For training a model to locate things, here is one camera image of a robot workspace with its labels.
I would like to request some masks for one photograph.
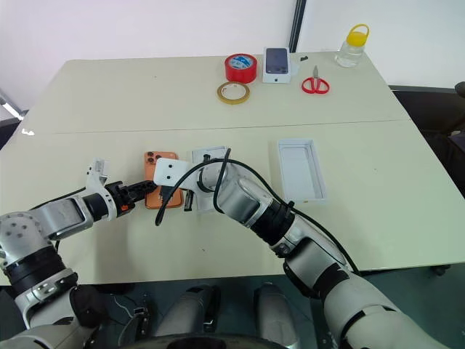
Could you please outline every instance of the black chair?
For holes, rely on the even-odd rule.
[[[465,81],[455,91],[391,88],[465,198],[465,151],[453,135],[465,130]]]

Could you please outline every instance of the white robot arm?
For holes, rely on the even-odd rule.
[[[322,300],[328,327],[341,348],[445,348],[375,286],[351,272],[335,243],[309,222],[308,216],[248,179],[251,173],[241,173],[243,164],[228,160],[228,155],[225,160],[206,161],[202,173],[192,171],[193,180],[189,180],[188,172],[179,176],[172,171],[182,165],[174,165],[174,160],[168,160],[167,166],[158,164],[158,176],[169,173],[171,181],[184,183],[194,192],[202,188],[214,193],[218,211],[267,242],[285,260],[284,271],[300,292]]]
[[[85,348],[105,319],[98,292],[77,284],[78,275],[65,267],[52,240],[126,214],[156,188],[152,181],[104,185],[106,167],[101,159],[91,164],[86,196],[78,194],[83,188],[29,211],[0,216],[1,269],[27,329],[0,348]]]

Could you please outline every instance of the black cable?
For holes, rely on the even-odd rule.
[[[224,213],[223,210],[218,207],[217,199],[218,199],[219,187],[221,186],[221,181],[223,181],[223,176],[225,175],[227,160],[230,157],[230,153],[231,153],[231,148],[228,148],[226,150],[225,157],[223,158],[223,162],[221,163],[221,169],[219,171],[217,184],[215,185],[215,191],[213,193],[213,207],[219,213]]]
[[[246,164],[244,164],[244,163],[242,163],[240,161],[232,160],[232,159],[212,159],[212,160],[208,160],[208,161],[205,161],[205,162],[202,162],[200,164],[195,165],[192,169],[190,169],[189,171],[184,173],[184,175],[181,176],[181,178],[176,182],[176,184],[173,186],[173,188],[171,188],[171,190],[170,190],[170,192],[168,194],[168,198],[171,198],[173,196],[176,189],[178,189],[178,187],[192,173],[194,173],[198,169],[201,169],[204,166],[207,166],[209,164],[215,164],[217,162],[223,162],[224,164],[226,164],[226,163],[235,164],[235,165],[243,167],[244,169],[247,169],[263,184],[263,186],[270,192],[270,194],[276,199],[276,201],[278,201],[280,204],[283,204],[283,205],[286,205],[286,206],[288,205],[281,197],[279,197],[279,195],[270,187],[270,185],[267,183],[267,181],[257,171],[252,169],[249,165],[246,165]],[[158,225],[161,224],[161,221],[163,220],[163,214],[165,212],[167,204],[168,204],[168,202],[163,203],[161,205],[160,209],[158,210],[158,214],[157,214],[157,216],[155,218],[155,225],[158,226]],[[316,220],[314,220],[310,216],[306,215],[305,213],[299,211],[298,209],[296,209],[294,207],[291,208],[291,211],[294,212],[295,214],[298,214],[299,216],[303,217],[304,219],[306,219],[307,221],[309,221],[310,223],[315,225],[322,232],[324,232],[324,234],[326,234],[329,237],[329,239],[336,245],[336,247],[339,249],[339,251],[341,251],[341,253],[345,256],[345,258],[347,259],[347,262],[350,264],[354,274],[360,275],[360,271],[357,268],[357,266],[355,265],[353,259],[349,256],[349,253],[341,245],[341,243],[339,243],[339,241],[336,239],[336,237],[328,231],[328,229],[323,227],[319,222],[317,222]]]
[[[68,193],[68,194],[59,196],[59,197],[57,197],[57,198],[53,198],[52,200],[45,201],[45,202],[43,202],[42,204],[39,204],[39,205],[37,205],[37,206],[34,206],[32,209],[38,209],[39,207],[42,207],[42,206],[45,205],[45,204],[49,204],[50,202],[57,201],[57,200],[61,200],[62,198],[67,198],[67,197],[69,197],[69,196],[75,195],[75,194],[80,193],[81,191],[85,191],[85,190],[86,190],[86,187],[80,188],[80,189],[78,189],[78,190],[75,190],[75,191],[72,192],[72,193]]]

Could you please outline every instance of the white tray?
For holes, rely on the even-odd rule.
[[[326,186],[313,140],[279,140],[278,152],[286,201],[326,200]]]

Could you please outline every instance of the robot leg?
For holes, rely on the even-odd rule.
[[[255,291],[256,327],[261,338],[289,349],[300,349],[291,309],[284,293],[273,284]]]
[[[207,285],[192,287],[171,306],[155,336],[202,333],[214,329],[218,305],[218,288]]]

